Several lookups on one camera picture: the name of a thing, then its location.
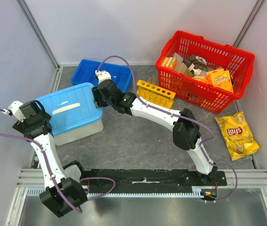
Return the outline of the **white plastic tub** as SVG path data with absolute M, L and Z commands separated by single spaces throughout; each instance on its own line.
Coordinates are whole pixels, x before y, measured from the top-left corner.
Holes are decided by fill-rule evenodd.
M 59 135 L 54 135 L 55 145 L 62 146 L 64 144 L 88 137 L 103 130 L 102 119 L 88 125 L 72 129 Z

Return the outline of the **light blue plastic lid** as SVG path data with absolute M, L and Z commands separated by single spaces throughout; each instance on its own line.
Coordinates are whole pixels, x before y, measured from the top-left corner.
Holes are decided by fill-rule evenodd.
M 54 136 L 102 119 L 103 110 L 95 105 L 93 87 L 92 83 L 85 82 L 36 99 L 44 106 L 46 113 L 51 115 L 50 124 Z

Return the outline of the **short clear glass tube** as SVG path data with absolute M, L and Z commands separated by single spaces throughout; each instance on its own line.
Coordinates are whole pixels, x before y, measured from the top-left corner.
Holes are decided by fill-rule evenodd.
M 152 76 L 152 84 L 156 84 L 156 78 L 155 78 L 155 76 Z

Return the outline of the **yellow Lays chips bag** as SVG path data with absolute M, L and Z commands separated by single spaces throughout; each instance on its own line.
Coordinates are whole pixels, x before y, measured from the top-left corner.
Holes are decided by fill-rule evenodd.
M 256 153 L 260 146 L 255 141 L 243 112 L 215 118 L 225 140 L 231 160 Z

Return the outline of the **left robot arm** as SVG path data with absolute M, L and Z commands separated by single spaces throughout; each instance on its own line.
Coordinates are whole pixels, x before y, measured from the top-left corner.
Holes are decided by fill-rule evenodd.
M 39 195 L 41 202 L 59 218 L 72 210 L 81 214 L 80 206 L 87 201 L 81 185 L 86 181 L 86 173 L 78 161 L 61 164 L 50 124 L 51 115 L 37 100 L 25 104 L 14 101 L 8 108 L 17 118 L 13 129 L 22 133 L 38 157 L 45 188 Z

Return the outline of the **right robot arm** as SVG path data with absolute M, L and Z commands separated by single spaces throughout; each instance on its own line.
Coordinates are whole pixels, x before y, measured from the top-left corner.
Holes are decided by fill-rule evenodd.
M 110 79 L 93 87 L 92 93 L 97 107 L 110 106 L 121 114 L 142 117 L 169 129 L 173 143 L 187 151 L 193 160 L 199 182 L 207 186 L 215 180 L 218 167 L 208 156 L 201 139 L 200 127 L 204 125 L 196 121 L 189 109 L 177 111 L 151 104 L 135 93 L 123 93 Z

